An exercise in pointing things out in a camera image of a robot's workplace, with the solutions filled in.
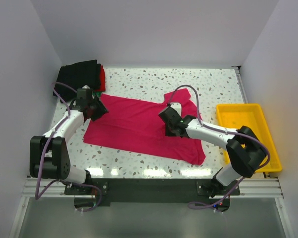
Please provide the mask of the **magenta pink t-shirt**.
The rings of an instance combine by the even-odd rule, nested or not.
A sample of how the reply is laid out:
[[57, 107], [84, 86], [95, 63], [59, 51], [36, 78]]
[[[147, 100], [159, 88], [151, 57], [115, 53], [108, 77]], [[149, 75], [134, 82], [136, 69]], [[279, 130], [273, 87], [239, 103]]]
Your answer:
[[187, 89], [164, 95], [162, 103], [128, 99], [103, 94], [108, 113], [90, 122], [84, 143], [183, 160], [201, 165], [205, 159], [202, 143], [197, 139], [169, 137], [159, 113], [168, 101], [180, 103], [182, 116], [196, 115], [196, 105]]

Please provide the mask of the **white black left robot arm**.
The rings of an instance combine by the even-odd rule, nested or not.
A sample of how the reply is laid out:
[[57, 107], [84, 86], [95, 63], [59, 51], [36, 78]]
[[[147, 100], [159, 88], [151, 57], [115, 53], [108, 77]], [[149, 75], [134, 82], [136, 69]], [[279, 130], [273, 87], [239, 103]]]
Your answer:
[[67, 142], [86, 121], [96, 121], [108, 110], [90, 88], [79, 88], [76, 98], [56, 125], [42, 136], [30, 140], [30, 175], [41, 179], [58, 179], [75, 183], [81, 194], [89, 194], [93, 182], [88, 172], [70, 164]]

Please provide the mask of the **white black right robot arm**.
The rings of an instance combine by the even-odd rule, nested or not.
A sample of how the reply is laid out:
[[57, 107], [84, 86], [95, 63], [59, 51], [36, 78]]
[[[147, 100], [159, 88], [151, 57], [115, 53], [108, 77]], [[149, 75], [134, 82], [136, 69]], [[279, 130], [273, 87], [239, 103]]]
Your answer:
[[202, 121], [201, 116], [182, 117], [170, 104], [159, 113], [168, 136], [186, 137], [211, 143], [227, 151], [230, 162], [221, 168], [204, 188], [213, 195], [224, 194], [239, 178], [250, 178], [271, 158], [268, 148], [254, 132], [243, 126], [231, 129]]

